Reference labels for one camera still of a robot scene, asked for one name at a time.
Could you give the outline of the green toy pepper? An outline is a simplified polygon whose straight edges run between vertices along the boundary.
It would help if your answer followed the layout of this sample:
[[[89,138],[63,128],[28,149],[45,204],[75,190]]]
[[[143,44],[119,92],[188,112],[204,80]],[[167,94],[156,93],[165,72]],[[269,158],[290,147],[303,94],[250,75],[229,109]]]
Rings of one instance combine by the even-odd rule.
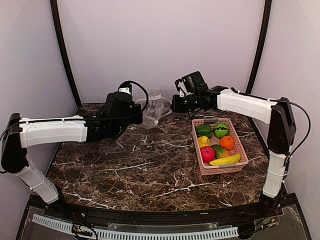
[[[212,129],[209,124],[203,124],[195,127],[195,132],[198,138],[207,137],[210,139],[212,137]]]

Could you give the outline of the pink plastic basket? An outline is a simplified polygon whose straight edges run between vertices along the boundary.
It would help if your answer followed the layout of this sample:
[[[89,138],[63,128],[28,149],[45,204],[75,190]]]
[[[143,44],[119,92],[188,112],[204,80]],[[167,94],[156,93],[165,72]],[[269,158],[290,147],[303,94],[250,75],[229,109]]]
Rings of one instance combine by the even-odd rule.
[[[228,118],[192,120],[192,137],[202,176],[239,172],[249,163]]]

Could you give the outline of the yellow toy pepper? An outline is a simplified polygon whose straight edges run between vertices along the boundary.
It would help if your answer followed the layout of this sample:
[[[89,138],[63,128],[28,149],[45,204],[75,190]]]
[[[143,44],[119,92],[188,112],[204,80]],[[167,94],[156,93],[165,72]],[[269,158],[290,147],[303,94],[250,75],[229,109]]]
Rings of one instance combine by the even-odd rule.
[[[211,141],[207,136],[200,136],[197,138],[198,140],[198,146],[199,148],[203,148],[203,147],[210,147],[211,146]]]

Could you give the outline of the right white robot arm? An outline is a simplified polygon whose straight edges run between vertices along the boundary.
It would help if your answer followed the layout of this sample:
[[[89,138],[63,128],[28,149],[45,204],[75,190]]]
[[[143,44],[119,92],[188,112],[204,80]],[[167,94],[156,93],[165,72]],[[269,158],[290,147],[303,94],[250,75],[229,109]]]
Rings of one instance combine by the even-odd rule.
[[[179,91],[180,94],[172,97],[173,112],[187,113],[197,109],[221,110],[241,114],[269,126],[267,136],[269,164],[262,193],[274,199],[285,180],[296,134],[296,124],[289,100],[285,97],[276,100],[246,95],[224,86],[214,86],[202,93],[182,88]]]

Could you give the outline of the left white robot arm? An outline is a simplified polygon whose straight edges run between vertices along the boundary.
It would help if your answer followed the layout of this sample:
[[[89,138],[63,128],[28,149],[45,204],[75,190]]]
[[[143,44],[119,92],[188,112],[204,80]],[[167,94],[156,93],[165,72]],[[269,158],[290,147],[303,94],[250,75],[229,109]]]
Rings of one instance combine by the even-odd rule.
[[[99,142],[117,140],[130,124],[141,124],[144,108],[132,100],[117,100],[105,104],[94,114],[74,115],[65,118],[21,118],[19,113],[10,116],[3,131],[1,173],[20,178],[60,218],[67,218],[70,206],[63,201],[58,188],[36,167],[28,157],[32,146],[63,142]]]

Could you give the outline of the red toy apple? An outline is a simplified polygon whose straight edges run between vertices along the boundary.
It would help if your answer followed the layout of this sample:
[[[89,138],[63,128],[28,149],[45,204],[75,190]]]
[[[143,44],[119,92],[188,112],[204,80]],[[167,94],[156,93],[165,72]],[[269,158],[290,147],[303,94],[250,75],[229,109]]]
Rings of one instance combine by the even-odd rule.
[[[216,152],[211,146],[203,146],[200,148],[202,161],[205,164],[209,164],[216,157]]]

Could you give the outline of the clear zip top bag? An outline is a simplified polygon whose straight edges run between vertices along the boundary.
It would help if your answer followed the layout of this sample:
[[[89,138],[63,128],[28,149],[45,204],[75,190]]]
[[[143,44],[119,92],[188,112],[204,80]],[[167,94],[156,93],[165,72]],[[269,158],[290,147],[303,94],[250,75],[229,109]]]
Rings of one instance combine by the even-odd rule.
[[[148,104],[143,111],[142,124],[140,126],[144,129],[152,129],[159,124],[161,118],[172,112],[172,101],[157,88],[150,88],[147,90],[147,93]]]

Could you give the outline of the green toy watermelon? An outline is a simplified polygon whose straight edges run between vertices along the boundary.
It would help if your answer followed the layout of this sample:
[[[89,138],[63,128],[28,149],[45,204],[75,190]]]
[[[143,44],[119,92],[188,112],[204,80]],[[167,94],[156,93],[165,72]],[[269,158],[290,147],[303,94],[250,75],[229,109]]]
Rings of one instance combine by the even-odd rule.
[[[213,128],[214,136],[221,139],[222,137],[225,137],[229,133],[229,127],[225,123],[218,123]]]

